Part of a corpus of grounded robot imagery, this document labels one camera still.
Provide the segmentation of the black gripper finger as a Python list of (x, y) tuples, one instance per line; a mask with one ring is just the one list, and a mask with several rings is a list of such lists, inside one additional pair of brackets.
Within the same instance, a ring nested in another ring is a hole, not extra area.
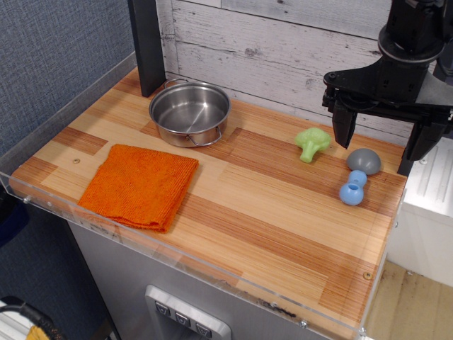
[(410, 162), (422, 159), (440, 141), (446, 131), (446, 123), (415, 123), (403, 159)]
[(347, 149), (355, 131), (356, 112), (347, 108), (342, 102), (336, 101), (333, 106), (332, 121), (336, 142)]

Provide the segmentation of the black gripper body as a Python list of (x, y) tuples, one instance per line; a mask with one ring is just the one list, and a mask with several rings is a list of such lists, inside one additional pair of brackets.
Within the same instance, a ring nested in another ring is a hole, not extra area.
[(323, 105), (333, 113), (336, 101), (358, 113), (413, 123), (446, 123), (452, 129), (452, 86), (438, 79), (423, 63), (381, 57), (358, 69), (324, 76)]

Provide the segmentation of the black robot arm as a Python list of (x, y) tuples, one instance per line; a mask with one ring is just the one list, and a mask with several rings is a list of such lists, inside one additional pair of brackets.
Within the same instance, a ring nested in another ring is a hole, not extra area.
[(412, 123), (405, 158), (423, 158), (452, 129), (452, 87), (428, 70), (451, 41), (451, 1), (392, 1), (380, 59), (323, 79), (336, 142), (348, 148), (357, 115), (374, 115)]

